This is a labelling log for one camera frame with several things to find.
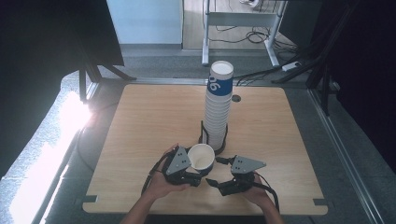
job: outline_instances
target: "black cable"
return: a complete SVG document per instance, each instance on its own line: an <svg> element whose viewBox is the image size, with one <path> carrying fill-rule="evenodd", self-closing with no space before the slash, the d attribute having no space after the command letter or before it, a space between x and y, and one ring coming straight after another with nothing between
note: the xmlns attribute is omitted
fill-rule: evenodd
<svg viewBox="0 0 396 224"><path fill-rule="evenodd" d="M255 175L258 175L259 177L261 177L264 181L265 181L265 183L268 185L268 187L270 187L271 188L271 185L268 183L268 181L264 178L264 176L262 176L262 175L260 175L259 173L254 173Z"/></svg>
<svg viewBox="0 0 396 224"><path fill-rule="evenodd" d="M118 104L119 104L119 102L116 102L116 103L111 104L111 105L106 105L106 106L104 106L104 107L102 107L102 108L100 108L100 109L94 110L94 111L92 111L92 112L101 113L101 112L104 111L105 109L108 109L108 108L110 108L111 106L118 105ZM79 130L75 149L76 149L77 154L78 154L78 157L81 159L82 163L84 163L84 165L85 165L88 169L90 169L91 172L94 173L93 167L91 167L91 166L85 161L84 157L81 155L81 151L80 151L80 147L79 147L80 142L81 142L81 136L85 133L85 130L87 130L87 126L84 126L81 130Z"/></svg>
<svg viewBox="0 0 396 224"><path fill-rule="evenodd" d="M294 45L294 44L288 44L288 43L285 43L285 42L281 42L281 41L279 41L279 40L277 40L276 43L284 44L284 45L289 45L289 46L291 46L291 47L297 48L297 46Z"/></svg>
<svg viewBox="0 0 396 224"><path fill-rule="evenodd" d="M238 27L238 26L232 26L232 27L226 28L226 29L224 29L224 30L219 30L218 26L216 26L216 30L219 31L219 32L224 32L224 31L232 30L232 29L234 29L234 28L236 28L236 27Z"/></svg>
<svg viewBox="0 0 396 224"><path fill-rule="evenodd" d="M85 133L85 130L86 130L86 127L83 127L78 133L77 142L76 142L76 151L77 151L77 154L78 154L79 158L81 159L82 163L84 163L84 165L88 169L90 169L90 171L93 173L94 169L84 160L84 158L81 155L81 152L79 151L79 142L80 142L81 136Z"/></svg>
<svg viewBox="0 0 396 224"><path fill-rule="evenodd" d="M297 50L298 50L298 48L296 46L292 46L292 45L282 46L282 43L278 42L278 41L275 41L274 47L276 49L285 49L285 50L294 51L294 52L297 52Z"/></svg>
<svg viewBox="0 0 396 224"><path fill-rule="evenodd" d="M276 8L276 3L277 3L277 0L275 0L275 3L274 3L273 13L274 13L275 8Z"/></svg>
<svg viewBox="0 0 396 224"><path fill-rule="evenodd" d="M231 8L231 0L228 0L228 7L230 8L231 12L233 12L233 9Z"/></svg>
<svg viewBox="0 0 396 224"><path fill-rule="evenodd" d="M245 38L243 38L243 39L240 39L240 40L236 40L236 41L230 41L230 40L221 40L221 39L211 39L211 38L208 38L210 41L217 41L217 42L225 42L225 43L231 43L231 44L235 44L235 43L239 43L239 42L242 42L242 41L244 41L244 40L246 40L246 39L248 39L247 37L245 37Z"/></svg>
<svg viewBox="0 0 396 224"><path fill-rule="evenodd" d="M263 5L264 5L264 0L262 0L262 4L260 5L259 12L262 12L262 6ZM270 1L267 0L267 7L265 8L265 10L263 12L265 12L268 9L269 6L270 6Z"/></svg>
<svg viewBox="0 0 396 224"><path fill-rule="evenodd" d="M282 56L282 54L285 54L285 53L288 53L288 54L293 53L293 54L295 54L296 52L291 52L291 51L286 50L286 49L280 49L280 50L277 51L276 57L278 59L280 59L281 61L287 61L289 57L285 58L285 57Z"/></svg>
<svg viewBox="0 0 396 224"><path fill-rule="evenodd" d="M332 22L331 22L331 23L333 23L333 22L337 19L338 14L340 14L341 12L342 12L342 11L338 12L338 13L332 18ZM275 67L275 68L272 68L272 69L268 69L268 70L264 70L264 71L260 71L260 72L255 72L255 73L251 73L251 74L242 75L242 76L240 76L240 77L235 77L235 78L240 78L240 79L238 80L238 82L236 83L236 86L238 86L239 83L240 83L243 79L245 79L245 78L247 78L247 77L254 77L254 76L257 76L257 75L263 75L263 74L273 73L273 72L275 72L275 71L277 71L277 70L280 70L282 66L284 66L284 65L286 65L286 64L288 64L288 63L292 63L292 62L296 61L297 59L302 58L302 57L304 57L305 55L308 55L309 53L315 51L316 48L318 47L318 45L319 45L321 39L322 39L322 38L327 34L327 32L330 30L329 27L330 27L330 26L328 26L328 27L326 28L326 30L323 31L313 43L311 43L311 44L310 44L309 46L307 46L306 48L299 50L299 52L298 52L297 55L295 55L294 57L290 58L290 59L287 60L285 63L282 63L279 67Z"/></svg>
<svg viewBox="0 0 396 224"><path fill-rule="evenodd" d="M255 28L256 28L256 27L252 27L252 28L251 28L251 31L250 31L250 32L247 32L247 34L246 34L246 38L247 38L248 41L250 41L250 43L253 43L253 44L260 44L260 43L264 42L266 39L268 39L268 37L269 37L268 34L265 34L265 33L263 33L263 32L259 32L259 31L256 31ZM260 39L260 41L254 41L254 40L250 39L252 36L257 36L257 37Z"/></svg>
<svg viewBox="0 0 396 224"><path fill-rule="evenodd" d="M165 153L165 154L160 158L160 160L157 161L157 162L154 164L154 166L152 167L152 169L148 172L148 177L146 178L145 184L143 185L142 193L141 193L141 194L143 194L143 193L146 191L147 187L149 186L149 183L150 183L150 181L151 181L152 176L154 175L154 172L158 172L157 169L158 169L158 167L160 166L161 162L163 162L163 160L164 160L165 158L167 158L167 157L168 157L170 154L172 154L172 153L174 153L173 150L170 151L170 152Z"/></svg>
<svg viewBox="0 0 396 224"><path fill-rule="evenodd" d="M261 184L256 183L256 182L253 182L253 183L252 183L252 186L253 186L253 187L256 187L256 188L259 188L259 189L265 189L266 191L268 191L269 193L271 193L271 194L274 196L274 201L275 201L276 210L277 210L278 212L280 212L280 210L279 210L279 200L278 200L278 198L277 198L276 192L275 192L272 188L270 188L270 187L268 187L268 186L265 186L265 185L261 185Z"/></svg>
<svg viewBox="0 0 396 224"><path fill-rule="evenodd" d="M248 86L248 85L252 84L253 82L258 81L258 80L260 80L260 79L264 79L264 78L265 78L266 76L268 76L268 75L269 75L269 74L264 74L264 75L261 75L261 76L259 76L259 77L251 78L251 79L249 79L249 80L246 81L245 86Z"/></svg>
<svg viewBox="0 0 396 224"><path fill-rule="evenodd" d="M315 220L312 217L308 217L312 224L316 224Z"/></svg>

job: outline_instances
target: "forearm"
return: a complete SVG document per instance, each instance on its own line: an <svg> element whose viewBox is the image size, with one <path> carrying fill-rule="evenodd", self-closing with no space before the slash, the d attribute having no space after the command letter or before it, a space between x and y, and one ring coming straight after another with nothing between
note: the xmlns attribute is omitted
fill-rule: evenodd
<svg viewBox="0 0 396 224"><path fill-rule="evenodd" d="M149 209L154 204L155 198L144 193L142 197L134 204L129 213L120 224L143 224L149 213Z"/></svg>
<svg viewBox="0 0 396 224"><path fill-rule="evenodd" d="M282 217L277 211L275 205L269 197L263 198L260 203L257 204L265 216L265 221L268 224L284 224Z"/></svg>

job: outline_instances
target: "floor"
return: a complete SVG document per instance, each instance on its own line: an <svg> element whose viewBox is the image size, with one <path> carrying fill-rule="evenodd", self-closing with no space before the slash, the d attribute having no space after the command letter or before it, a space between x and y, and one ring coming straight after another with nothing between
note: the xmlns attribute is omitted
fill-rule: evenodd
<svg viewBox="0 0 396 224"><path fill-rule="evenodd" d="M134 51L124 49L123 54L126 62L124 71L138 77L134 83L202 85L207 77L208 68L200 65L199 52L158 49L157 46L154 49L142 48ZM257 52L227 51L217 52L213 60L233 61L237 64L235 68L238 68L239 76L244 72L251 72L246 67L254 64L256 64L254 68L251 68L253 70L262 69L260 66L268 68L269 59L265 56L260 57L257 56ZM257 65L259 63L252 63L256 62L254 60L267 63ZM147 64L142 63L143 61L160 63L151 63L151 67L148 67ZM165 64L168 65L161 73L159 70ZM188 73L177 72L188 70L190 70ZM78 74L70 74L64 79L62 90L52 109L0 182L2 223L118 223L123 217L123 214L88 214L81 208L86 200L85 194L123 87L130 83L104 68L101 68L101 72L104 78L92 96L89 106L83 105L78 100ZM272 74L243 85L274 86L271 84L271 79L284 75ZM290 107L326 198L325 203L329 206L329 213L318 217L283 216L283 218L287 223L374 223L370 219L372 217L367 216L365 211L369 208L377 209L379 217L374 217L376 220L383 220L384 223L394 222L396 208L391 199L396 196L395 174L388 168L359 126L340 106L334 94L330 97L331 115L326 117L320 113L315 97L317 91L308 91L304 87L305 80L306 76L300 76L287 84L277 86L282 87L288 96ZM88 123L81 129L87 119L89 119ZM332 127L337 133L335 137L329 131ZM344 162L343 150L353 161L352 171L350 164ZM360 185L359 181L356 184L353 169L358 172L363 185ZM186 222L261 223L262 218L213 216L150 216L148 218L148 223Z"/></svg>
<svg viewBox="0 0 396 224"><path fill-rule="evenodd" d="M204 39L204 1L184 0L183 49L201 49ZM256 7L241 4L237 0L210 2L211 12L265 13L277 12L276 1L260 1ZM271 27L209 26L208 37L211 49L265 49L263 40Z"/></svg>

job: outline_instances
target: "power strip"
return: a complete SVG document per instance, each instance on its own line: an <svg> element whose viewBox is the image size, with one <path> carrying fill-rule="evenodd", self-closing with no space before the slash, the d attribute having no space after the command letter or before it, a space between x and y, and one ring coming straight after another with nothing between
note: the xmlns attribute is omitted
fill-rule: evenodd
<svg viewBox="0 0 396 224"><path fill-rule="evenodd" d="M299 66L301 66L301 64L299 62L288 63L288 64L282 66L282 70L284 72L287 72L287 71L294 69L296 67L299 67Z"/></svg>

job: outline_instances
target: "white paper cup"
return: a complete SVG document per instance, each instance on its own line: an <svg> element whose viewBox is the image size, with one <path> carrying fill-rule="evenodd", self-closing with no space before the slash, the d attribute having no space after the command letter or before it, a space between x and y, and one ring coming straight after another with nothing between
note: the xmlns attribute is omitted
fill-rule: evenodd
<svg viewBox="0 0 396 224"><path fill-rule="evenodd" d="M214 147L214 148L221 148L223 141L212 141L209 139L209 144L210 146Z"/></svg>
<svg viewBox="0 0 396 224"><path fill-rule="evenodd" d="M228 114L230 112L230 106L214 106L210 104L206 104L205 109L208 110L206 112L211 114Z"/></svg>
<svg viewBox="0 0 396 224"><path fill-rule="evenodd" d="M213 98L210 98L210 95L206 95L206 101L209 102L212 105L228 105L231 103L231 100L233 99L233 96L231 95L230 97L228 97L227 99L223 99L223 100L215 100Z"/></svg>
<svg viewBox="0 0 396 224"><path fill-rule="evenodd" d="M206 113L205 114L205 119L208 121L212 121L215 122L217 124L219 123L227 123L227 119L228 119L228 114L223 114L223 115L216 115L216 114L209 114Z"/></svg>
<svg viewBox="0 0 396 224"><path fill-rule="evenodd" d="M208 175L212 170L215 160L215 151L210 145L197 144L190 148L187 155L190 159L191 167L202 176Z"/></svg>
<svg viewBox="0 0 396 224"><path fill-rule="evenodd" d="M227 127L227 124L223 124L221 126L219 125L214 125L211 124L210 122L206 122L204 123L205 129L207 130L207 132L209 133L209 135L212 134L219 134L219 133L224 133Z"/></svg>
<svg viewBox="0 0 396 224"><path fill-rule="evenodd" d="M204 124L206 125L206 128L210 129L216 129L216 130L222 130L225 128L227 125L227 122L215 122L214 120L211 119L205 119Z"/></svg>
<svg viewBox="0 0 396 224"><path fill-rule="evenodd" d="M231 99L233 98L233 93L230 92L227 95L217 96L212 92L210 92L209 90L206 90L206 98L210 99L213 102L223 103L223 102L231 101Z"/></svg>

